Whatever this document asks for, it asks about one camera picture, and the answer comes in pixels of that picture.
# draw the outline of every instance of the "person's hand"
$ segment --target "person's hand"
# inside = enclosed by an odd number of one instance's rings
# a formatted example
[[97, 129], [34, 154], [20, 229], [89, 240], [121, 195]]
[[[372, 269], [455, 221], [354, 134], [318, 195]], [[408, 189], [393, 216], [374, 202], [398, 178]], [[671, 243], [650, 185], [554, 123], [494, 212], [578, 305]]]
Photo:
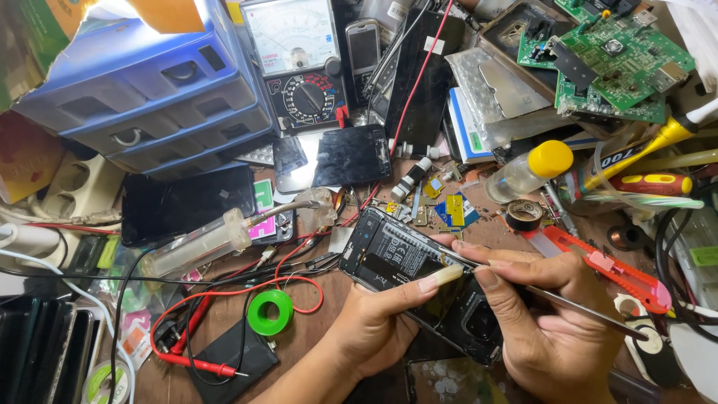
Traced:
[[374, 375], [400, 360], [419, 331], [419, 325], [402, 313], [424, 304], [439, 286], [460, 275], [460, 269], [448, 267], [378, 293], [354, 284], [321, 344], [335, 349], [336, 365], [350, 369], [357, 381]]
[[575, 253], [553, 258], [436, 240], [472, 261], [474, 271], [503, 334], [503, 358], [513, 379], [547, 403], [614, 403], [607, 375], [622, 344], [621, 335], [575, 311], [553, 305], [552, 315], [532, 316], [509, 283], [535, 285], [611, 316], [615, 310], [605, 288]]

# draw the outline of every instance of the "red utility knife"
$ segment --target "red utility knife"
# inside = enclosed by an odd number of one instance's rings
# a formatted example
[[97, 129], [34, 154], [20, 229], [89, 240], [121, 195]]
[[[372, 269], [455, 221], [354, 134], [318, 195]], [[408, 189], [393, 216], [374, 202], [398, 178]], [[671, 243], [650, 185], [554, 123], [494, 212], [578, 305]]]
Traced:
[[547, 226], [543, 233], [561, 251], [581, 254], [591, 268], [626, 289], [646, 310], [664, 314], [671, 309], [671, 294], [658, 279], [604, 254], [558, 227]]

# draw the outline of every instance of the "green circuit board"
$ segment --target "green circuit board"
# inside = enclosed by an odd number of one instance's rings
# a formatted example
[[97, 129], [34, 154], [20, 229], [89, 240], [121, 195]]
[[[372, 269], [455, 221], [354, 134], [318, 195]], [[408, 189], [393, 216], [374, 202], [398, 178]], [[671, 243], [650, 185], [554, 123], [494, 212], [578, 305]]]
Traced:
[[598, 113], [653, 124], [664, 124], [666, 122], [666, 97], [663, 94], [652, 94], [625, 111], [620, 111], [604, 101], [601, 94], [593, 86], [581, 91], [573, 83], [567, 81], [565, 77], [563, 73], [559, 72], [554, 103], [556, 109], [559, 110], [559, 114], [586, 111], [592, 114]]
[[550, 56], [549, 51], [546, 51], [546, 56], [543, 57], [541, 62], [536, 62], [534, 59], [529, 57], [533, 47], [537, 45], [543, 49], [543, 46], [546, 45], [546, 41], [530, 40], [525, 35], [521, 35], [521, 43], [518, 46], [518, 57], [516, 58], [516, 62], [519, 65], [531, 68], [556, 70], [554, 67], [554, 59], [556, 59], [556, 57]]
[[[576, 7], [571, 7], [572, 0], [556, 3], [579, 22], [596, 18], [583, 8], [583, 0]], [[646, 12], [598, 18], [581, 34], [578, 27], [560, 37], [561, 44], [596, 73], [594, 88], [621, 111], [670, 88], [696, 67], [687, 51], [649, 26], [652, 18]]]

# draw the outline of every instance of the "green tape roll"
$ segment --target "green tape roll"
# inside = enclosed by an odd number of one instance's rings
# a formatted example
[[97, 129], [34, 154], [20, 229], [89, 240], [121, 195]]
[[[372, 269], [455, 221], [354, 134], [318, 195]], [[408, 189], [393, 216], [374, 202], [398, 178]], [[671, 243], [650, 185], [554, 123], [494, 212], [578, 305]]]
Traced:
[[[279, 309], [279, 317], [276, 320], [267, 318], [267, 308], [274, 304]], [[259, 335], [272, 336], [279, 334], [292, 320], [294, 307], [292, 299], [286, 293], [278, 289], [267, 290], [259, 293], [252, 299], [247, 308], [247, 321], [254, 332]]]

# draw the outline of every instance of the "black electrical tape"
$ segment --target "black electrical tape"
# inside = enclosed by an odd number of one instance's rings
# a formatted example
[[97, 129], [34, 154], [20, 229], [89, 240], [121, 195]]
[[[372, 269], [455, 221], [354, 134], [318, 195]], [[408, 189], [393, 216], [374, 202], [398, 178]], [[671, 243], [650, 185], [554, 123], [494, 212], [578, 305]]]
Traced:
[[518, 199], [506, 206], [506, 223], [516, 231], [533, 231], [541, 225], [544, 209], [537, 202]]

